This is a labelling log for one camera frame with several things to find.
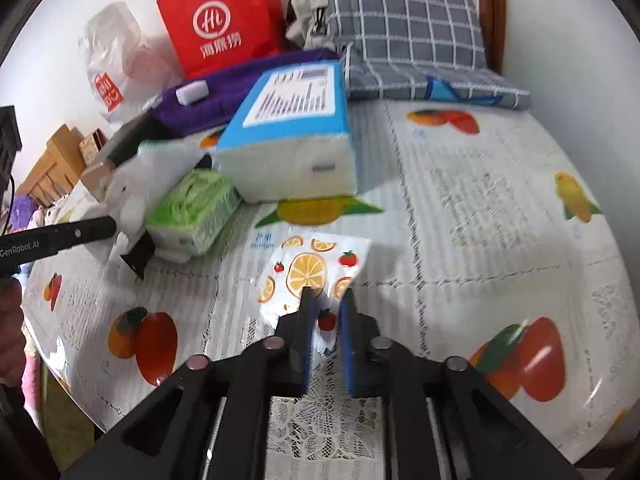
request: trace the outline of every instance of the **purple cloth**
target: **purple cloth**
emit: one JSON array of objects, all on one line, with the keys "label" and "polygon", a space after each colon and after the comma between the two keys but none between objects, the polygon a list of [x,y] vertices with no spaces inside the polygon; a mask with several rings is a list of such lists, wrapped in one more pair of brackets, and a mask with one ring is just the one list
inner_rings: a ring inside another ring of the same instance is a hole
[{"label": "purple cloth", "polygon": [[29,195],[18,195],[14,198],[14,208],[11,210],[11,227],[15,231],[24,229],[29,220],[38,210],[38,203]]},{"label": "purple cloth", "polygon": [[[162,124],[184,136],[220,126],[231,120],[265,70],[324,59],[338,59],[338,56],[325,48],[295,50],[218,70],[162,92],[162,102],[154,110],[154,115]],[[176,89],[202,79],[209,86],[208,97],[189,106],[182,106],[175,96]]]}]

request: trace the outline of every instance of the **tissue pack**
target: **tissue pack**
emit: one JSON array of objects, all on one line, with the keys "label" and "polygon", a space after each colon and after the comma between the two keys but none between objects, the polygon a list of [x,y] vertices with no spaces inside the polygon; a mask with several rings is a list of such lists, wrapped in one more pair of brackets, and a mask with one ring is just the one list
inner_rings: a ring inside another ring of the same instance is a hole
[{"label": "tissue pack", "polygon": [[247,202],[353,196],[351,143],[337,61],[262,74],[218,143],[220,171]]},{"label": "tissue pack", "polygon": [[162,200],[146,228],[157,247],[204,254],[240,203],[228,178],[193,170]]}]

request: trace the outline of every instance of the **napkin packet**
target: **napkin packet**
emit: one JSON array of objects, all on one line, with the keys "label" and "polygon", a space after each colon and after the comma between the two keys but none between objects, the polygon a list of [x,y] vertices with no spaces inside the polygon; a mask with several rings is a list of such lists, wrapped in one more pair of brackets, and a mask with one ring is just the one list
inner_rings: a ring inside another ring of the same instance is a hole
[{"label": "napkin packet", "polygon": [[338,61],[265,72],[220,137],[220,171],[246,202],[356,194]]},{"label": "napkin packet", "polygon": [[273,251],[258,282],[260,315],[273,328],[300,307],[302,289],[310,286],[321,300],[314,332],[319,354],[333,350],[340,301],[364,266],[371,240],[314,231],[292,230]]},{"label": "napkin packet", "polygon": [[209,250],[240,201],[221,173],[193,170],[156,207],[146,228],[157,248],[199,256]]}]

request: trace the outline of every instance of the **green tissue pack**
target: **green tissue pack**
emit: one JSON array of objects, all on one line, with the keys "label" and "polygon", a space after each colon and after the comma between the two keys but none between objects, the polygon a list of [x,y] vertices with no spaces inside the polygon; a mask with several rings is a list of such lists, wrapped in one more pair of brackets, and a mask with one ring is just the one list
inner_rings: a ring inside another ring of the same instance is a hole
[{"label": "green tissue pack", "polygon": [[146,221],[157,247],[199,256],[240,203],[230,180],[217,171],[189,172]]}]

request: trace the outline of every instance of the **white eraser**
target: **white eraser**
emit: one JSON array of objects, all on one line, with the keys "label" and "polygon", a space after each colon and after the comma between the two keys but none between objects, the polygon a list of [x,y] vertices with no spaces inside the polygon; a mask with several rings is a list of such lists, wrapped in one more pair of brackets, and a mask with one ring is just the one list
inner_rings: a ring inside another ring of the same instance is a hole
[{"label": "white eraser", "polygon": [[194,81],[175,91],[175,96],[182,106],[190,105],[209,95],[209,87],[204,80]]}]

